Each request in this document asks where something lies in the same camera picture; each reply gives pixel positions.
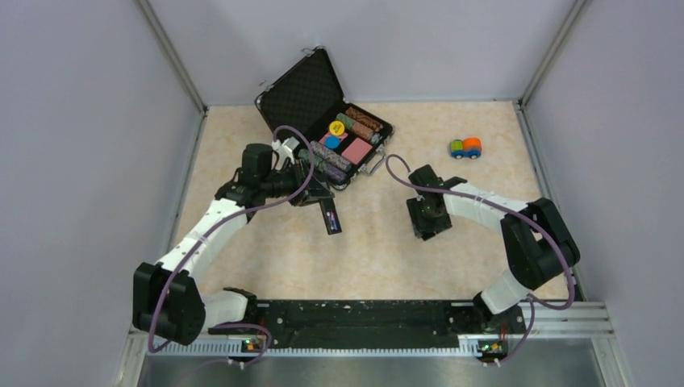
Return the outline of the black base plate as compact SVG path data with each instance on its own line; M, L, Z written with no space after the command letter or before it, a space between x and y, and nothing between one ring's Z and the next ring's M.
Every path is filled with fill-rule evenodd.
M212 335L266 328L272 348L408 350L457 348L467 335L505 339L526 330L520 307L498 315L452 300L260 300L242 328L209 328Z

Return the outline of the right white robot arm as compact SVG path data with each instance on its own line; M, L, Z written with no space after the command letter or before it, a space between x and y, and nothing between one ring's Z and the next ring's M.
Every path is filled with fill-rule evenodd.
M506 310L581 259L581 253L553 201L525 202L486 192L460 177L444 180L426 164L411 172L416 197L407 200L417 238L429 240L451 228L453 217L472 220L503 238L507 269L478 293L473 322L484 332L505 323Z

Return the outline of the colourful toy car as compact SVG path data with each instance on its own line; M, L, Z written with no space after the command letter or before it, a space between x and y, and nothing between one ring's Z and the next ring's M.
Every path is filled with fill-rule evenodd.
M477 159L482 155L482 143L477 137L454 139L450 142L448 152L451 157Z

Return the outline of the blue round chip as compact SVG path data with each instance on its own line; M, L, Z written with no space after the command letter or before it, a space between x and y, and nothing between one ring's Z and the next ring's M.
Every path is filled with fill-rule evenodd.
M329 149L337 149L340 146L340 138L337 136L328 136L324 139L323 145Z

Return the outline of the yellow round chip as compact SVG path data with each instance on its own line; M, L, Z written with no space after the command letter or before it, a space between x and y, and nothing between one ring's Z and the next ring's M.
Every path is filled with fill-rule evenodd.
M328 125L328 132L333 136L342 136L345 133L346 127L340 120L332 121Z

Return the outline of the pink card deck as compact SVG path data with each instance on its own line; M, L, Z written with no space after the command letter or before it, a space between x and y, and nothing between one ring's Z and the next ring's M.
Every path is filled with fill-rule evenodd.
M359 165L373 150L373 146L363 139L354 139L341 153L341 156L354 165Z

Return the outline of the purple battery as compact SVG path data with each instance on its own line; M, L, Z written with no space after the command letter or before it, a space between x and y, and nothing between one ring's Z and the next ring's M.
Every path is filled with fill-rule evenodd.
M331 220L332 220L332 228L333 228L334 230L339 230L339 229L340 229L340 224L339 224L339 222L338 222L338 220L337 220L336 215L335 215L334 213L331 213L330 217L331 217Z

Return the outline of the open black chip case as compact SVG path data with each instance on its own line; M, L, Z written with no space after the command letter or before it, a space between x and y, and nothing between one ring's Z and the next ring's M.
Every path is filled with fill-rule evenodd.
M360 173L375 174L394 134L394 125L346 98L324 46L306 48L301 60L256 96L255 106L272 131L289 125L309 143L316 143L319 170L338 190L346 189ZM331 136L328 125L335 120L343 122L346 130L339 136L340 146L329 149L323 141ZM356 138L373 146L359 165L341 156Z

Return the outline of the black remote control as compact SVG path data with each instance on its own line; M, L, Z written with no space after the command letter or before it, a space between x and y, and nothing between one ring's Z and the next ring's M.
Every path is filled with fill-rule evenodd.
M328 235L336 235L343 232L340 218L332 198L323 199L319 202L324 225Z

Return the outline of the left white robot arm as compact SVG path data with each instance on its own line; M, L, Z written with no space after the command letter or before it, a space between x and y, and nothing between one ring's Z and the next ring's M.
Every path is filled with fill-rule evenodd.
M226 323L239 333L253 331L259 313L252 295L225 289L203 296L198 283L230 239L268 208L269 198L275 205L318 204L327 233L341 233L334 195L317 169L319 148L316 141L301 148L295 138L249 144L233 179L218 189L191 231L156 263L142 263L134 272L133 327L182 345Z

